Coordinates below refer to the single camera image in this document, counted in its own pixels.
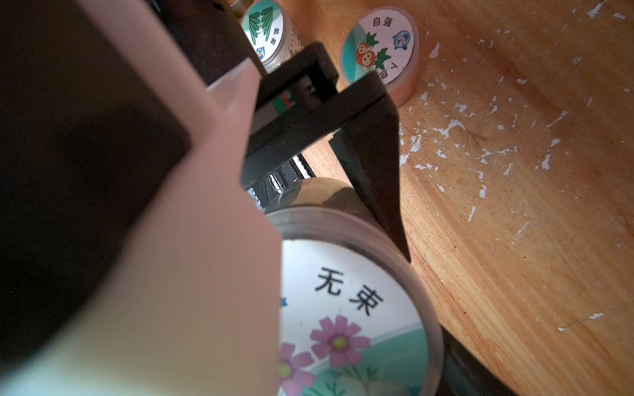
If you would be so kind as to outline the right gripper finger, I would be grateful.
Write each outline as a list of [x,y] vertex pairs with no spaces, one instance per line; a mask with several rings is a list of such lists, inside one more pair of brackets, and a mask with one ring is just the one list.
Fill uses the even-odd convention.
[[444,363],[439,396],[515,396],[497,376],[442,327]]

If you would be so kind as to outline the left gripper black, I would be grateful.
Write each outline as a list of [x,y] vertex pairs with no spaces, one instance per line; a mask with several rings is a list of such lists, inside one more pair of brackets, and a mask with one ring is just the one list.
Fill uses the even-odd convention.
[[411,261],[401,216],[399,114],[375,73],[343,92],[320,42],[267,75],[259,86],[240,178],[251,188],[336,130],[330,147],[374,220]]

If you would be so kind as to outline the seed jar strawberry lid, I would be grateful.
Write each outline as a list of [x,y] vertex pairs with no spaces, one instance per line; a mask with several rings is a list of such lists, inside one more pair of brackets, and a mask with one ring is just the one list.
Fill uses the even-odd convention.
[[346,84],[376,74],[397,107],[414,93],[419,72],[419,32],[407,11],[371,10],[348,33],[339,58]]

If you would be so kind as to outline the seed jar flower lid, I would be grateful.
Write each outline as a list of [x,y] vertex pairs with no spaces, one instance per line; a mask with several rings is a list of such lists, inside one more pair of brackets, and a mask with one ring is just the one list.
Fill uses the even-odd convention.
[[442,332],[424,288],[356,191],[300,180],[265,215],[282,235],[280,395],[433,395]]

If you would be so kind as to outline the seed jar tree lid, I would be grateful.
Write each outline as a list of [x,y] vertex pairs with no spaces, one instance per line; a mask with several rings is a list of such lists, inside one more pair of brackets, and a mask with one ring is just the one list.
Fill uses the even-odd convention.
[[304,49],[299,31],[277,1],[257,1],[247,9],[240,24],[268,73]]

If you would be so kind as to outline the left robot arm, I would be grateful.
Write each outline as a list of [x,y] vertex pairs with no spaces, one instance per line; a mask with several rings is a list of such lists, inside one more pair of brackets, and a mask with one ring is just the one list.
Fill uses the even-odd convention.
[[[153,1],[155,14],[205,83],[216,82],[256,52],[226,1]],[[354,191],[402,254],[409,246],[401,217],[399,114],[376,74],[343,91],[324,45],[301,50],[263,72],[241,185],[259,207],[312,178],[303,152],[330,140]]]

